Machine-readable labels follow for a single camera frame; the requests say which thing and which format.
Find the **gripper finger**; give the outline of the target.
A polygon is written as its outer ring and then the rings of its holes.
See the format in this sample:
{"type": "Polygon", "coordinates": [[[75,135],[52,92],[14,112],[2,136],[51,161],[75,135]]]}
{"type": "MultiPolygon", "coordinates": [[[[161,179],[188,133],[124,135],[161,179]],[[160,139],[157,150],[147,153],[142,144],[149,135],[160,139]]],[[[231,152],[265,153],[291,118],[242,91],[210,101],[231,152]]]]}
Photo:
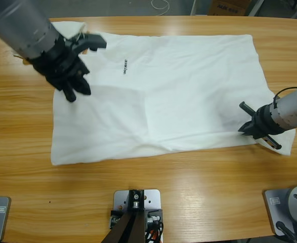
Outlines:
{"type": "Polygon", "coordinates": [[[250,130],[238,130],[244,136],[252,136],[254,139],[259,138],[259,133],[257,131],[250,131],[250,130]]]}
{"type": "Polygon", "coordinates": [[[256,128],[253,121],[248,121],[239,128],[239,132],[255,132],[256,128]]]}
{"type": "Polygon", "coordinates": [[[88,82],[84,79],[83,76],[77,77],[73,81],[73,88],[84,95],[91,95],[91,88],[88,82]]]}
{"type": "Polygon", "coordinates": [[[73,88],[71,88],[70,86],[65,86],[63,88],[63,93],[64,93],[67,101],[74,102],[76,100],[76,95],[73,91],[73,88]]]}

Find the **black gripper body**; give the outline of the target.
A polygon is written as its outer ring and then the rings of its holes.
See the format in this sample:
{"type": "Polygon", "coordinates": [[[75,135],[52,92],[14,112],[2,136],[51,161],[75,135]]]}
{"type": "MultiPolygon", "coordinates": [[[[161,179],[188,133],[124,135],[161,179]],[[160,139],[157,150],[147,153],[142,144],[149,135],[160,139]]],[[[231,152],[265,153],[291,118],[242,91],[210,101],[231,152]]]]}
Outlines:
{"type": "Polygon", "coordinates": [[[54,46],[49,51],[43,51],[39,57],[32,59],[31,64],[58,90],[62,90],[67,84],[73,88],[73,81],[77,77],[89,73],[78,54],[66,45],[62,37],[54,41],[54,46]]]}
{"type": "Polygon", "coordinates": [[[270,106],[271,104],[264,105],[257,111],[254,111],[244,101],[240,103],[240,108],[251,116],[250,121],[254,122],[256,131],[259,133],[258,139],[263,139],[274,149],[281,149],[282,145],[275,141],[271,135],[282,134],[286,129],[274,122],[270,112],[270,106]]]}

